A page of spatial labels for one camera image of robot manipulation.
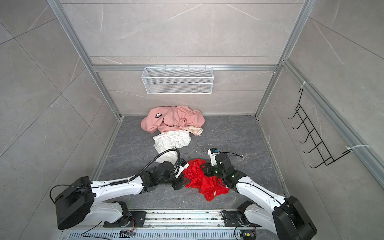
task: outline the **black wire rack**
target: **black wire rack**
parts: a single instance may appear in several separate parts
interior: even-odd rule
[[[310,118],[308,117],[308,115],[306,114],[306,112],[304,111],[304,109],[302,108],[302,106],[300,105],[301,96],[303,95],[303,89],[302,89],[302,88],[299,90],[299,94],[300,94],[300,98],[299,98],[299,103],[297,104],[297,106],[296,106],[296,108],[295,108],[296,112],[295,112],[295,114],[293,115],[293,117],[288,118],[288,119],[291,120],[291,119],[293,119],[296,115],[298,115],[298,116],[300,117],[300,119],[301,119],[301,123],[300,123],[300,125],[299,125],[297,128],[294,128],[294,127],[293,127],[293,129],[296,130],[296,129],[300,128],[301,125],[304,125],[304,126],[305,126],[305,129],[306,129],[307,132],[308,132],[308,135],[307,135],[305,141],[304,141],[304,142],[301,142],[301,141],[300,141],[300,143],[302,143],[302,144],[306,143],[307,140],[308,140],[308,138],[311,137],[311,140],[312,140],[313,144],[315,145],[314,148],[312,148],[309,152],[304,152],[304,151],[303,151],[303,153],[308,154],[308,153],[310,153],[310,152],[312,152],[313,150],[316,149],[316,150],[319,152],[319,154],[320,154],[320,156],[321,156],[321,159],[323,160],[323,161],[322,161],[320,164],[318,164],[317,166],[315,166],[315,167],[310,166],[310,167],[311,167],[311,168],[317,168],[317,167],[319,167],[319,166],[322,165],[322,164],[325,164],[325,165],[328,166],[329,164],[331,164],[331,163],[333,163],[333,162],[336,162],[336,161],[339,160],[340,158],[342,158],[342,157],[344,157],[345,155],[347,155],[348,153],[352,152],[351,149],[348,149],[347,151],[343,152],[342,155],[341,155],[340,157],[338,157],[338,158],[336,158],[336,159],[331,155],[331,153],[329,152],[329,150],[328,150],[328,148],[327,148],[327,145],[324,143],[324,141],[323,141],[323,139],[321,138],[320,134],[317,132],[316,128],[314,127],[312,121],[310,120]],[[299,110],[300,110],[300,109],[303,111],[304,116],[300,115],[300,113],[299,113]],[[310,124],[308,124],[308,125],[305,124],[304,121],[305,121],[306,119],[308,119],[308,121],[310,122]],[[313,136],[311,135],[311,133],[313,133],[313,134],[317,134],[318,137],[319,137],[319,139],[320,139],[320,142],[316,143],[315,140],[313,139]],[[330,156],[329,158],[324,159],[324,156],[322,155],[321,151],[319,150],[319,146],[321,146],[321,145],[323,145],[323,146],[325,147],[325,149],[327,150],[327,152],[328,152],[328,154],[329,154],[329,156]]]

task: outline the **ventilation grille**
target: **ventilation grille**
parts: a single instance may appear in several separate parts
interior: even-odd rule
[[[84,230],[71,230],[67,240],[97,239],[92,237],[104,237],[111,240],[135,239],[135,240],[180,240],[180,239],[204,239],[204,240],[226,240],[235,239],[233,230],[138,230],[136,236],[130,238],[120,237],[120,230],[91,230],[82,237]],[[240,230],[235,232],[237,239],[240,239]]]
[[[141,78],[148,94],[209,94],[214,72],[204,66],[147,67]]]

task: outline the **aluminum rail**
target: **aluminum rail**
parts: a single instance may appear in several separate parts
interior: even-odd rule
[[[146,67],[210,67],[214,71],[276,71],[277,65],[93,65],[94,71],[143,71]]]

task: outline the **gray tile floor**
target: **gray tile floor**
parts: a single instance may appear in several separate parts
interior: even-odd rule
[[[111,180],[136,174],[158,153],[153,136],[145,132],[140,122],[143,116],[126,116],[103,167],[99,180]],[[235,169],[246,173],[255,182],[272,192],[282,195],[274,166],[267,152],[262,133],[253,116],[205,116],[201,136],[191,134],[191,142],[180,149],[187,161],[200,158],[209,161],[208,149],[243,154],[244,158],[232,157]],[[215,197],[211,202],[198,193],[198,189],[175,191],[170,185],[160,185],[155,191],[118,198],[125,201],[128,209],[235,209],[248,200],[230,190],[228,194]]]

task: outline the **black metal hook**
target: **black metal hook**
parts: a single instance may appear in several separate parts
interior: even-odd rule
[[[326,166],[328,166],[329,164],[335,162],[336,160],[338,160],[338,159],[344,157],[345,155],[347,155],[348,153],[352,152],[351,149],[348,149],[347,151],[343,152],[342,155],[341,155],[340,157],[338,157],[338,158],[336,158],[336,159],[333,158],[333,156],[331,155],[331,153],[329,152],[329,150],[328,150],[328,148],[327,148],[327,145],[324,143],[323,139],[321,138],[319,132],[316,130],[316,128],[314,127],[312,121],[309,119],[307,113],[304,111],[303,107],[300,105],[301,97],[302,97],[302,95],[303,95],[303,89],[302,89],[302,88],[299,90],[299,94],[300,94],[300,98],[299,98],[299,103],[298,103],[297,106],[295,107],[295,114],[293,115],[293,117],[288,118],[288,119],[289,119],[289,120],[293,119],[293,118],[296,116],[296,114],[297,114],[297,115],[300,117],[300,119],[301,119],[301,123],[300,123],[300,125],[299,125],[297,128],[292,128],[292,129],[295,129],[295,130],[296,130],[296,129],[298,129],[301,125],[304,125],[305,129],[306,129],[307,132],[308,132],[308,135],[307,135],[305,141],[304,141],[304,142],[301,142],[301,141],[300,141],[300,143],[302,143],[302,144],[306,143],[307,140],[308,140],[308,138],[311,137],[311,140],[312,140],[313,144],[315,145],[315,147],[314,147],[313,149],[311,149],[309,152],[304,152],[304,151],[303,151],[303,153],[308,154],[308,153],[310,153],[310,152],[312,152],[313,150],[316,149],[316,150],[318,151],[318,153],[320,154],[320,156],[321,156],[322,162],[321,162],[320,164],[318,164],[316,167],[312,167],[312,166],[310,166],[310,167],[311,167],[311,168],[317,168],[317,167],[321,166],[322,164],[325,164]],[[304,119],[300,116],[300,113],[298,112],[300,108],[302,109],[302,111],[303,111],[303,113],[304,113],[304,115],[305,115],[305,118],[304,118]],[[312,130],[311,130],[311,131],[309,131],[307,125],[306,125],[305,122],[304,122],[306,119],[308,119],[310,125],[312,126]],[[312,135],[311,135],[311,133],[312,133],[313,131],[315,131],[315,133],[316,133],[316,134],[319,136],[319,138],[320,138],[320,142],[319,142],[318,144],[315,143],[315,140],[313,139],[313,137],[312,137]],[[328,154],[329,154],[329,156],[330,156],[329,158],[327,158],[327,159],[325,159],[325,160],[324,160],[324,157],[323,157],[321,151],[320,151],[319,148],[318,148],[318,146],[319,146],[320,144],[323,144],[323,145],[324,145],[325,149],[327,150],[327,152],[328,152]]]

